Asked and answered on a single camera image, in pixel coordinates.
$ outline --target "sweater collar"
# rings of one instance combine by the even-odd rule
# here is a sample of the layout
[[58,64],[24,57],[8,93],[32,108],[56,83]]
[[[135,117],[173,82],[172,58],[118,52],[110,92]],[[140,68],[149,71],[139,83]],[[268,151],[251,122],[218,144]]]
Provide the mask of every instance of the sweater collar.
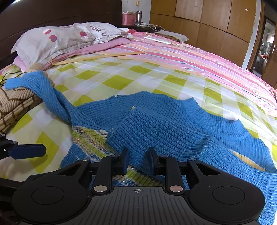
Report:
[[206,112],[194,98],[181,100],[188,120],[194,121],[203,130],[224,138],[243,138],[249,135],[240,120],[228,120]]

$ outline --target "doorway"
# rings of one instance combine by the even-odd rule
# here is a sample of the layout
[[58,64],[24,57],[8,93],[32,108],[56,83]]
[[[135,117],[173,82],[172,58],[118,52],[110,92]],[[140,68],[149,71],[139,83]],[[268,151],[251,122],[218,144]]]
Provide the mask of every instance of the doorway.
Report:
[[271,19],[265,16],[260,47],[257,50],[256,60],[254,61],[252,68],[250,70],[258,77],[262,76],[266,64],[268,62],[268,57],[271,52],[274,40],[275,29],[276,23],[274,23]]

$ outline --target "dark wooden headboard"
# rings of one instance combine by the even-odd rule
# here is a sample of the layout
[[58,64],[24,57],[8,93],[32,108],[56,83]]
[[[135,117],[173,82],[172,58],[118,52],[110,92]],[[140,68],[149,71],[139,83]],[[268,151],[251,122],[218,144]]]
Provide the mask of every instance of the dark wooden headboard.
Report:
[[11,49],[27,30],[88,21],[122,24],[121,0],[20,0],[0,14],[0,69],[11,64]]

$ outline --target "wooden cabinet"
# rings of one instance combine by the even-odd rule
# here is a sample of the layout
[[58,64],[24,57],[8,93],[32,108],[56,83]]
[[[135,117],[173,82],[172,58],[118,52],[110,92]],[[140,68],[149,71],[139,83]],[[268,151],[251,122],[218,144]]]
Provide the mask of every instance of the wooden cabinet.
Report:
[[227,31],[231,4],[232,0],[204,0],[201,23]]
[[232,0],[227,32],[250,41],[256,13],[256,0]]
[[247,49],[248,43],[246,41],[229,33],[225,33],[219,55],[238,66],[242,66]]
[[176,0],[152,0],[151,13],[174,16]]
[[189,40],[185,43],[196,46],[199,26],[198,22],[175,17],[171,31],[187,36]]
[[150,15],[150,23],[163,27],[165,30],[171,30],[173,26],[174,17],[159,14]]
[[200,22],[203,0],[177,0],[175,16]]
[[219,55],[224,34],[225,32],[222,30],[201,24],[196,47]]

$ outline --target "metal pin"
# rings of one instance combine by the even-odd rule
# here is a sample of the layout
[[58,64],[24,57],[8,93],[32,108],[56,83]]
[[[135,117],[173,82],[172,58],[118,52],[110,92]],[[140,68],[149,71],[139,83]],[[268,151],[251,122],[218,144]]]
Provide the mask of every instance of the metal pin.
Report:
[[173,192],[180,192],[183,190],[183,188],[179,185],[173,185],[169,188],[169,190],[173,191]]
[[94,187],[94,190],[97,191],[97,192],[104,192],[104,191],[107,190],[107,187],[104,186],[104,185],[98,185],[98,186]]

